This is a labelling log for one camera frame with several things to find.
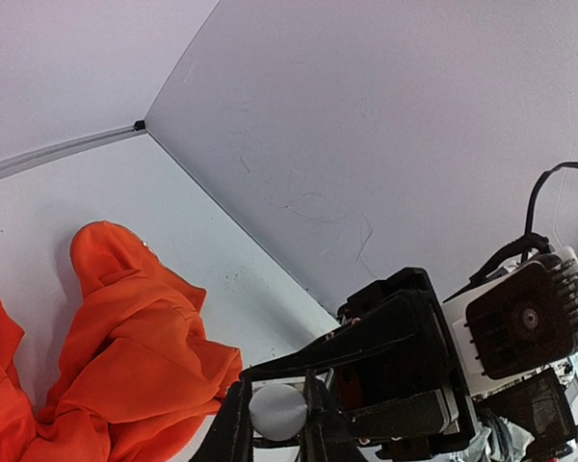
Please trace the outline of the white nail polish cap brush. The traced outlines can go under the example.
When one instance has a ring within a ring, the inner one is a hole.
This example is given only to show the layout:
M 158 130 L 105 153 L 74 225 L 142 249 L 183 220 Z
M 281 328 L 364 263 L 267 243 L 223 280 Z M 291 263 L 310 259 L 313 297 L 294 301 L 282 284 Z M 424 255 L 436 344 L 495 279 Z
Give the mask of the white nail polish cap brush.
M 257 433 L 267 440 L 282 442 L 301 432 L 307 419 L 307 403 L 295 387 L 273 383 L 254 393 L 249 412 Z

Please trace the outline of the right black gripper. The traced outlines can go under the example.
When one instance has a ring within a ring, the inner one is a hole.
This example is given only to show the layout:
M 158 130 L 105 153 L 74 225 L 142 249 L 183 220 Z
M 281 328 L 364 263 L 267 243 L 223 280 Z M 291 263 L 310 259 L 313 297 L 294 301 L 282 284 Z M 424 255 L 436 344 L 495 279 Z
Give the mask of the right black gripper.
M 354 442 L 379 457 L 467 449 L 477 433 L 460 359 L 430 277 L 405 268 L 340 308 L 340 327 L 292 354 L 249 367 L 264 381 L 333 373 L 329 394 Z

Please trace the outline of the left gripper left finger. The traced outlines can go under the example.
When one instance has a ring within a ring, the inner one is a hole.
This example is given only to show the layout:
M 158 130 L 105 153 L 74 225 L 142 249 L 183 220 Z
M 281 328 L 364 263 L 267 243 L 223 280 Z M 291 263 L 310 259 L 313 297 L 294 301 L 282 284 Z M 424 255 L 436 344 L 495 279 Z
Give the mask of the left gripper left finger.
M 253 428 L 249 404 L 251 382 L 234 382 L 191 462 L 250 462 L 253 460 Z

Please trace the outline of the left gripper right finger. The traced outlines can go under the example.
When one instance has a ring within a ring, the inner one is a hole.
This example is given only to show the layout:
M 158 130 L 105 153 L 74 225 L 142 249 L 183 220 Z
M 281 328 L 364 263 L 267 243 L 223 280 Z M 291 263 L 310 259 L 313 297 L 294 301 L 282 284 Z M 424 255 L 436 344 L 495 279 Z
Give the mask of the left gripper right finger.
M 304 397 L 307 418 L 302 429 L 302 461 L 365 461 L 325 383 L 313 371 L 305 377 Z

